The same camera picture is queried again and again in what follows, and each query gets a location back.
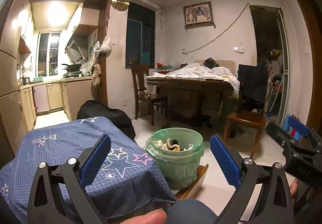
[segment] trash can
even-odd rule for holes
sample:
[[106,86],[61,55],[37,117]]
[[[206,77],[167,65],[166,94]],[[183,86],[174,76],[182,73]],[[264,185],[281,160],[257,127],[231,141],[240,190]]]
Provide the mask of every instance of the trash can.
[[[186,151],[167,151],[157,147],[153,141],[176,139],[181,148],[193,148]],[[145,150],[157,162],[172,190],[187,188],[197,178],[197,168],[204,153],[203,138],[200,133],[186,128],[169,128],[155,132],[146,142]]]

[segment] countertop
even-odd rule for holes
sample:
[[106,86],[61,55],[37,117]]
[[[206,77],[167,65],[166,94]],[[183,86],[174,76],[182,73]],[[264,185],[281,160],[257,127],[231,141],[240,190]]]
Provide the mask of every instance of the countertop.
[[81,80],[91,80],[93,76],[84,76],[84,77],[71,77],[71,78],[61,78],[61,79],[55,79],[55,80],[47,80],[47,81],[41,81],[38,83],[32,83],[24,86],[19,86],[19,90],[27,89],[33,86],[48,84],[48,83],[55,83],[55,82],[71,82],[71,81],[81,81]]

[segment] framed picture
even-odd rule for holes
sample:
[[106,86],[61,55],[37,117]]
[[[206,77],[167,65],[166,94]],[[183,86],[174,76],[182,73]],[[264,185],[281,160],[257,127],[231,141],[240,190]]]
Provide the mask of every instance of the framed picture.
[[196,3],[183,7],[186,28],[197,24],[214,24],[211,2]]

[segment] pink star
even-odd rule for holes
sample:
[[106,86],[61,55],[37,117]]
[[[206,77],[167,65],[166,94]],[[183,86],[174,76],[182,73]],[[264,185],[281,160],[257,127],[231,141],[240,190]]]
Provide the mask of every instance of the pink star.
[[142,155],[136,155],[136,154],[133,154],[135,156],[135,159],[133,161],[141,161],[144,165],[147,164],[148,161],[152,161],[153,159],[148,157],[148,153],[144,153]]

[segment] star print fabric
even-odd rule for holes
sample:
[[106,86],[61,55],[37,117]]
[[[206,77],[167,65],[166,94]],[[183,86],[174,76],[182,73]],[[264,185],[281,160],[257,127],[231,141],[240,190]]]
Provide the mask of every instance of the star print fabric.
[[[111,138],[111,151],[85,190],[105,220],[152,208],[156,203],[165,207],[176,202],[151,156],[109,119],[94,117],[28,132],[15,159],[0,170],[1,195],[22,223],[27,223],[28,199],[39,163],[61,165],[79,157],[103,133]],[[60,188],[70,216],[77,221],[65,185]]]

